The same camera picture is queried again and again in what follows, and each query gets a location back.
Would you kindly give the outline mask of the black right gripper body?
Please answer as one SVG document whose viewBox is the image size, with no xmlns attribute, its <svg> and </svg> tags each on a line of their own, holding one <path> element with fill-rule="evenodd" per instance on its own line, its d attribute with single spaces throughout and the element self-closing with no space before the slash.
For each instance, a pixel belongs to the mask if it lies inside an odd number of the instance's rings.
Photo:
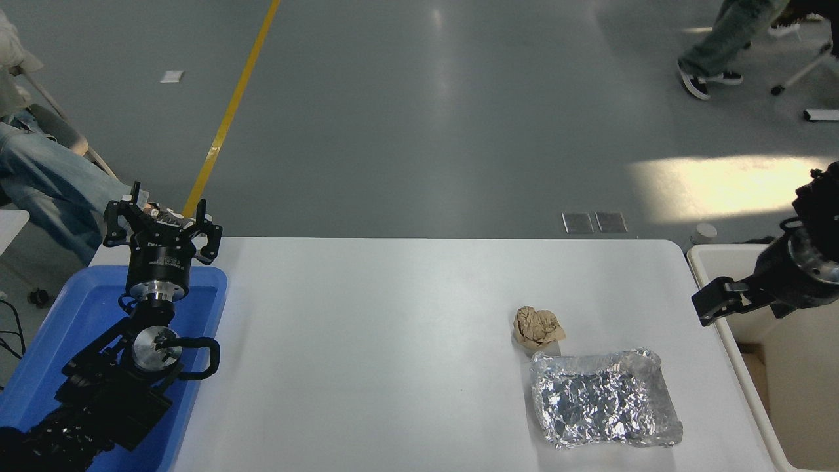
<svg viewBox="0 0 839 472">
<path fill-rule="evenodd" d="M 816 307 L 815 281 L 796 265 L 789 252 L 791 238 L 780 238 L 758 255 L 753 271 L 757 286 L 779 303 L 805 309 Z"/>
</svg>

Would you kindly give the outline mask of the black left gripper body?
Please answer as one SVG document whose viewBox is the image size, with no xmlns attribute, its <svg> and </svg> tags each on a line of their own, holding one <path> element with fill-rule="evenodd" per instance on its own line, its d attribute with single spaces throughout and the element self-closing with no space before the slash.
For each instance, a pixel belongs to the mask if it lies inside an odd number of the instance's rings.
<svg viewBox="0 0 839 472">
<path fill-rule="evenodd" d="M 127 289 L 138 289 L 153 282 L 167 282 L 180 289 L 189 288 L 191 260 L 195 255 L 195 234 L 184 229 L 151 224 L 135 229 L 131 247 Z"/>
</svg>

